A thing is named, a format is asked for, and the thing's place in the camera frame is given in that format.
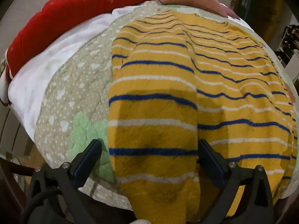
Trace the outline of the yellow striped knit sweater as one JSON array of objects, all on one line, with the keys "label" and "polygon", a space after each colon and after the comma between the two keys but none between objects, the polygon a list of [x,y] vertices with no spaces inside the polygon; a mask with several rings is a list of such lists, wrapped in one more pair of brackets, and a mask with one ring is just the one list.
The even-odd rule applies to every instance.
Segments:
[{"label": "yellow striped knit sweater", "polygon": [[108,147],[138,219],[198,221],[216,196],[198,140],[241,167],[262,165],[273,200],[298,153],[291,95],[273,60],[239,27],[173,10],[126,24],[112,43]]}]

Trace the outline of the purple pillow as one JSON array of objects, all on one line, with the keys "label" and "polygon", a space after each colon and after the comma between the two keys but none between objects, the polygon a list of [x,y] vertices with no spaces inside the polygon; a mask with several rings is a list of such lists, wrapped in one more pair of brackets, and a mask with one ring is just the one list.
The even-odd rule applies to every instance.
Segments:
[{"label": "purple pillow", "polygon": [[229,17],[232,17],[234,19],[240,20],[239,16],[233,11],[231,10],[229,7],[227,7],[225,4],[221,4],[223,9],[225,10],[226,14]]}]

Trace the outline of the red patterned pillow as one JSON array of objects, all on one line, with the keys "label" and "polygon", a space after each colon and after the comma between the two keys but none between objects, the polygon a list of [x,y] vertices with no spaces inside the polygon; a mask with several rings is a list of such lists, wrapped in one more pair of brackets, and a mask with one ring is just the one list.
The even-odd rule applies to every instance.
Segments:
[{"label": "red patterned pillow", "polygon": [[114,9],[153,0],[49,0],[20,30],[6,53],[8,80],[33,57],[75,26]]}]

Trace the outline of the patchwork quilted bedspread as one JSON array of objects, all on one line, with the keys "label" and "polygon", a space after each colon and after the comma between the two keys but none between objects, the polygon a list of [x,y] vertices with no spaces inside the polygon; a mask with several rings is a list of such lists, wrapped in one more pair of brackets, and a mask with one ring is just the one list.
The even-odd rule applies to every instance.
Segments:
[{"label": "patchwork quilted bedspread", "polygon": [[[279,62],[271,49],[254,31],[231,20],[199,9],[163,6],[154,1],[137,6],[132,12],[114,20],[108,28],[84,43],[51,78],[41,104],[34,141],[47,163],[57,167],[64,161],[73,160],[91,140],[103,139],[104,159],[98,161],[82,191],[97,201],[115,207],[132,209],[128,198],[120,192],[108,147],[108,94],[112,86],[113,72],[112,43],[126,24],[169,10],[197,14],[205,19],[228,22],[239,27],[261,43],[284,81]],[[298,113],[294,102],[293,111],[298,131]],[[298,153],[291,181],[280,198],[291,195],[297,187]]]}]

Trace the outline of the white bed sheet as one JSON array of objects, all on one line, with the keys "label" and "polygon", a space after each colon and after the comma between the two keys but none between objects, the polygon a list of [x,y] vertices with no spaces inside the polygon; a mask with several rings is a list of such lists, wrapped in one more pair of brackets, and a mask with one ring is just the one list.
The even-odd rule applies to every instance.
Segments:
[{"label": "white bed sheet", "polygon": [[31,140],[34,140],[41,103],[52,76],[84,43],[136,7],[114,9],[77,25],[30,59],[13,77],[8,87],[10,107]]}]

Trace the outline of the white shelf unit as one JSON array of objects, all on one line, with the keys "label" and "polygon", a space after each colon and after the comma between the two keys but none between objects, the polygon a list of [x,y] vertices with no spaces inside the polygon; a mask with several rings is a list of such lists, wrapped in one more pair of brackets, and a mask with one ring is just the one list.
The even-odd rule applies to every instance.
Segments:
[{"label": "white shelf unit", "polygon": [[298,25],[285,27],[276,56],[294,83],[298,80]]}]

